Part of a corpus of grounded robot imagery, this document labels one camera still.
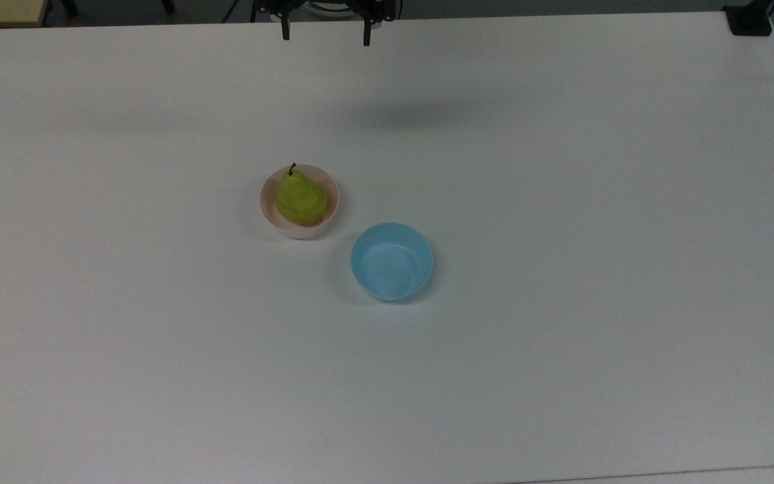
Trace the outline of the black Franka gripper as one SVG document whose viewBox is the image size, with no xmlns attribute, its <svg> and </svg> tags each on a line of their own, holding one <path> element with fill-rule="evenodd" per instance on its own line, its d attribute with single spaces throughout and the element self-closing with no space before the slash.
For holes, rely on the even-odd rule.
<svg viewBox="0 0 774 484">
<path fill-rule="evenodd" d="M 283 39 L 291 40 L 289 19 L 302 10 L 319 18 L 363 20 L 363 46 L 371 46 L 372 22 L 392 22 L 399 14 L 399 1 L 252 1 L 255 15 L 282 19 Z"/>
</svg>

